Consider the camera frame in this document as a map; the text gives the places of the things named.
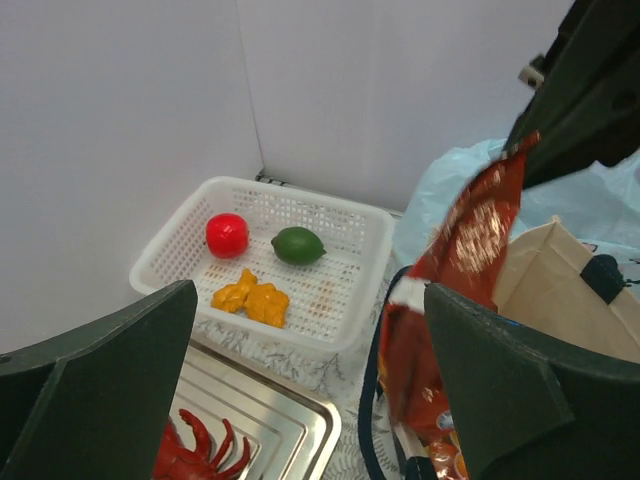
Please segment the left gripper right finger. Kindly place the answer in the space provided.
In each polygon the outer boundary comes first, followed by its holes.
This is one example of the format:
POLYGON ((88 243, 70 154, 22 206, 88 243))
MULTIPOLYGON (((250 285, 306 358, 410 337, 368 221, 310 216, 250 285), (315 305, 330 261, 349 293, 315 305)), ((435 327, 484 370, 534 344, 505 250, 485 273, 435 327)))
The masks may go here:
POLYGON ((639 366, 501 317, 440 284, 426 321, 473 479, 636 479, 639 366))

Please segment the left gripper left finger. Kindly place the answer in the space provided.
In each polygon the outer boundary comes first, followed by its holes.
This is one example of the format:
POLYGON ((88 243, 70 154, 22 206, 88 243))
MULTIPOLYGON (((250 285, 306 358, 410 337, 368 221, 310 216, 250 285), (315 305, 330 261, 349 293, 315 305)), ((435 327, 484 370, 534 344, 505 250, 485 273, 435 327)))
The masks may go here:
POLYGON ((177 281, 3 354, 2 478, 151 478, 197 304, 177 281))

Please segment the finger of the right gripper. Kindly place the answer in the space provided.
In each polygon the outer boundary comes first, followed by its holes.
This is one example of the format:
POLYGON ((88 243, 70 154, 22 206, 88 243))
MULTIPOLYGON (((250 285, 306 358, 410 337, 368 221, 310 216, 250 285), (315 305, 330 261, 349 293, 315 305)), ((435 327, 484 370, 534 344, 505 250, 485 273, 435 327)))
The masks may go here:
POLYGON ((549 50, 520 73, 534 90, 505 148, 536 144, 526 189, 598 162, 612 168, 639 149, 639 4, 576 1, 549 50))

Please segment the light blue plastic grocery bag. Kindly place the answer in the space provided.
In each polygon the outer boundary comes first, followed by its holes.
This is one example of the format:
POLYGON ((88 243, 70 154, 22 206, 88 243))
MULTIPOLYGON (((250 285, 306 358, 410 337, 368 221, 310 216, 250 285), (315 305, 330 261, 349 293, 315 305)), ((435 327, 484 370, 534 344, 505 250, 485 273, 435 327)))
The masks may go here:
MULTIPOLYGON (((399 220, 393 251, 404 265, 426 250, 460 190, 503 146, 485 140, 454 148, 429 165, 399 220)), ((639 289, 639 154, 608 169, 588 169, 523 193, 511 235, 516 237, 558 217, 595 254, 614 257, 629 288, 639 289)))

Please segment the beige canvas tote bag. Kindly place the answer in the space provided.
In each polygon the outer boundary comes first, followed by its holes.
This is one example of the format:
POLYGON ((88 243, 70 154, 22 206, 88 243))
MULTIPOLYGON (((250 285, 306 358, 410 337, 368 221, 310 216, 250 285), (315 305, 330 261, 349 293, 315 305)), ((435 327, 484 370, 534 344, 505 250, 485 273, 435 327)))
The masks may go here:
MULTIPOLYGON (((559 222, 531 229, 510 243, 494 292, 495 314, 583 349, 639 366, 639 301, 616 259, 595 254, 559 222)), ((373 446, 372 413, 376 399, 369 370, 376 332, 363 379, 358 411, 358 440, 368 475, 384 473, 373 446)), ((457 430, 456 443, 461 449, 457 430)), ((401 475, 406 457, 396 444, 401 475)), ((456 468, 470 477, 464 457, 456 468)))

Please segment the orange Doritos chip bag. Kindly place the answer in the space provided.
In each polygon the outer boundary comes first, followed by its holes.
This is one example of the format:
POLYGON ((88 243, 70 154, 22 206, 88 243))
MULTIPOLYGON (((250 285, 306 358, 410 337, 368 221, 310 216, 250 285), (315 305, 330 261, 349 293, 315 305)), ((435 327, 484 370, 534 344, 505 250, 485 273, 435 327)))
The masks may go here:
POLYGON ((493 292, 521 205, 533 132, 460 191, 424 254, 398 273, 385 298, 369 370, 385 394, 408 479, 465 479, 449 401, 427 325, 424 292, 440 284, 494 310, 493 292))

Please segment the orange toy fried chicken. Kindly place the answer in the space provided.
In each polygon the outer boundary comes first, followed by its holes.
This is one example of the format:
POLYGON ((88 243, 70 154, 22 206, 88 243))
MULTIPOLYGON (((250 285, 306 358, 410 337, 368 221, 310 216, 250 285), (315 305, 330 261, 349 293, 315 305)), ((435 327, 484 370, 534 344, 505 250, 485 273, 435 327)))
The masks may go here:
POLYGON ((244 269, 236 283, 217 290, 211 307, 227 313, 243 311, 250 320, 275 328, 283 328, 290 299, 273 284, 259 284, 258 278, 244 269))

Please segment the red tomato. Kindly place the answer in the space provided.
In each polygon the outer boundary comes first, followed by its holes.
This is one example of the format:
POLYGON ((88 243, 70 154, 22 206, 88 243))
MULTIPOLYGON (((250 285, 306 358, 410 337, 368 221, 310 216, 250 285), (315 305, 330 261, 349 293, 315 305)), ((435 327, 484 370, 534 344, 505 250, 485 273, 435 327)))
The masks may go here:
POLYGON ((232 259, 249 246, 249 227, 239 215, 222 213, 211 217, 205 227, 205 241, 210 253, 219 259, 232 259))

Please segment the green lime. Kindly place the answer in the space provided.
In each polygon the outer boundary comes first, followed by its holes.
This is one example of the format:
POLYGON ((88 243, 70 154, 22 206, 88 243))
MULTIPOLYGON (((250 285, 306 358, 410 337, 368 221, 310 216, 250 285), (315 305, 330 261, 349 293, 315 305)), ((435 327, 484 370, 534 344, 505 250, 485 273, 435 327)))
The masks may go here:
POLYGON ((293 266, 308 266, 326 254, 321 239, 311 230, 294 226, 282 229, 271 240, 275 255, 293 266))

